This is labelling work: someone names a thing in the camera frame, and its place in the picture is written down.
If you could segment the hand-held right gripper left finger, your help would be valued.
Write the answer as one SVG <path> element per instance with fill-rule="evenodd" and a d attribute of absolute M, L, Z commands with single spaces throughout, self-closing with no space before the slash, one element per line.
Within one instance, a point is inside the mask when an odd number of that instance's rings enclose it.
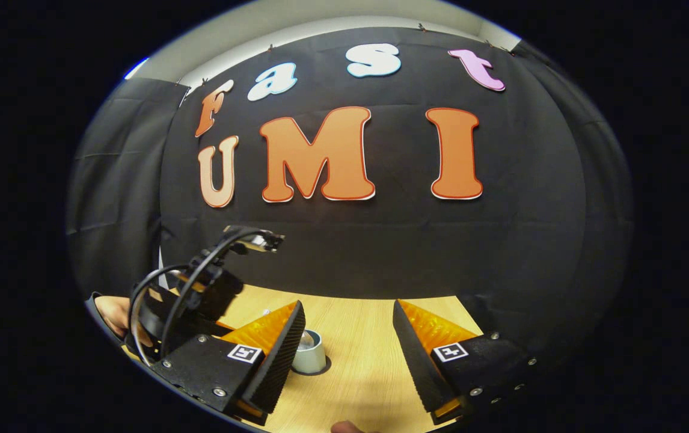
<path fill-rule="evenodd" d="M 194 334 L 150 370 L 217 416 L 262 426 L 278 405 L 304 326 L 302 302 L 290 302 L 223 337 Z"/>

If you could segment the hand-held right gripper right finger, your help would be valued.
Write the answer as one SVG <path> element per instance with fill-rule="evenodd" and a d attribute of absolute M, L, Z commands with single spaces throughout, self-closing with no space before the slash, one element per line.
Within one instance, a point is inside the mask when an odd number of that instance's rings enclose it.
<path fill-rule="evenodd" d="M 537 356 L 499 332 L 474 333 L 404 299 L 392 325 L 433 424 L 470 419 L 520 395 Z"/>

